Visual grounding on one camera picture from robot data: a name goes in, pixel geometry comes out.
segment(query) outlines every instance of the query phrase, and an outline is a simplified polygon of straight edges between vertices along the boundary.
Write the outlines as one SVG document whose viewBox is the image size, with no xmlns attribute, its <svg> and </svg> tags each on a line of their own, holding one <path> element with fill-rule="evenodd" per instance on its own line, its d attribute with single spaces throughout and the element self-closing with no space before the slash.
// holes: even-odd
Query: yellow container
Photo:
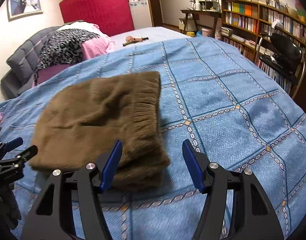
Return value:
<svg viewBox="0 0 306 240">
<path fill-rule="evenodd" d="M 194 32 L 187 32 L 186 35 L 190 36 L 190 37 L 195 37 L 195 33 Z"/>
</svg>

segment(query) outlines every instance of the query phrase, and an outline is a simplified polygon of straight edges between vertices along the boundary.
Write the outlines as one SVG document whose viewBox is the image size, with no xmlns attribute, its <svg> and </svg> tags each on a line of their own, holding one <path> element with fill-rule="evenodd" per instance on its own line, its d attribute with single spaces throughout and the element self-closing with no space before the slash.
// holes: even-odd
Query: sofa cushion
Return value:
<svg viewBox="0 0 306 240">
<path fill-rule="evenodd" d="M 26 84 L 37 67 L 40 50 L 48 33 L 57 30 L 60 26 L 53 26 L 40 30 L 25 41 L 7 60 L 16 76 Z"/>
</svg>

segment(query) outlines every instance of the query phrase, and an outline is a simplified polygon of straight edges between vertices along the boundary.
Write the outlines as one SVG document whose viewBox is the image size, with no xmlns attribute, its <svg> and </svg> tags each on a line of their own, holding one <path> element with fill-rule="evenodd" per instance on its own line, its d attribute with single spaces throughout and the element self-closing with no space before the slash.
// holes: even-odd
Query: blue bedspread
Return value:
<svg viewBox="0 0 306 240">
<path fill-rule="evenodd" d="M 30 145 L 40 113 L 66 86 L 151 70 L 161 75 L 161 132 L 171 165 L 158 189 L 132 194 L 109 191 L 102 197 L 114 240 L 192 238 L 205 195 L 192 185 L 182 157 L 182 142 L 187 138 L 197 151 L 226 169 L 252 169 L 286 238 L 306 213 L 306 114 L 236 48 L 212 38 L 170 40 L 102 55 L 1 103 L 5 117 L 0 141 L 18 136 L 24 140 L 6 157 Z M 24 174 L 14 190 L 23 216 L 14 230 L 16 236 L 46 179 L 28 165 Z M 230 191 L 222 236 L 228 233 L 231 205 Z M 77 234 L 83 236 L 77 202 L 73 210 Z"/>
</svg>

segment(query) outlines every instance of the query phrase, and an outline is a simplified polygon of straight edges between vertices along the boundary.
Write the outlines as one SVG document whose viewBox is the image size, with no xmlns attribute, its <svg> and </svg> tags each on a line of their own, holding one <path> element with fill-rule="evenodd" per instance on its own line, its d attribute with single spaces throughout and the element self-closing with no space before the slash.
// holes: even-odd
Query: pink cloth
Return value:
<svg viewBox="0 0 306 240">
<path fill-rule="evenodd" d="M 105 53 L 113 52 L 115 51 L 115 42 L 111 40 L 109 36 L 102 33 L 100 31 L 100 28 L 96 24 L 87 24 L 87 30 L 92 31 L 94 33 L 97 33 L 100 35 L 99 38 L 93 38 L 91 40 L 85 41 L 81 45 L 83 57 L 82 60 L 91 59 L 97 56 L 100 56 Z M 55 65 L 48 68 L 42 68 L 38 71 L 38 79 L 37 84 L 41 84 L 44 81 L 48 80 L 49 78 L 55 76 L 57 73 L 60 73 L 62 70 L 68 68 L 69 64 L 65 65 Z"/>
<path fill-rule="evenodd" d="M 93 38 L 82 44 L 83 60 L 113 52 L 114 50 L 115 43 L 107 35 L 103 35 L 100 38 Z"/>
<path fill-rule="evenodd" d="M 37 84 L 41 84 L 44 81 L 50 79 L 51 77 L 55 76 L 57 73 L 60 73 L 62 70 L 68 68 L 69 64 L 65 65 L 55 65 L 48 68 L 42 68 L 38 71 L 38 79 Z"/>
</svg>

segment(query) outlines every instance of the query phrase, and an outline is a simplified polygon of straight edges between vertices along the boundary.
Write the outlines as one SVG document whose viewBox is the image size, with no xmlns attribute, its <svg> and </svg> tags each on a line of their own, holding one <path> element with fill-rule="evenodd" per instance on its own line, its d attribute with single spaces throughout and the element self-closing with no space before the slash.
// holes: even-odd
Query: wooden door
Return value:
<svg viewBox="0 0 306 240">
<path fill-rule="evenodd" d="M 151 5 L 151 15 L 153 18 L 153 26 L 162 26 L 163 19 L 162 19 L 162 11 L 160 8 L 160 0 L 149 0 Z"/>
</svg>

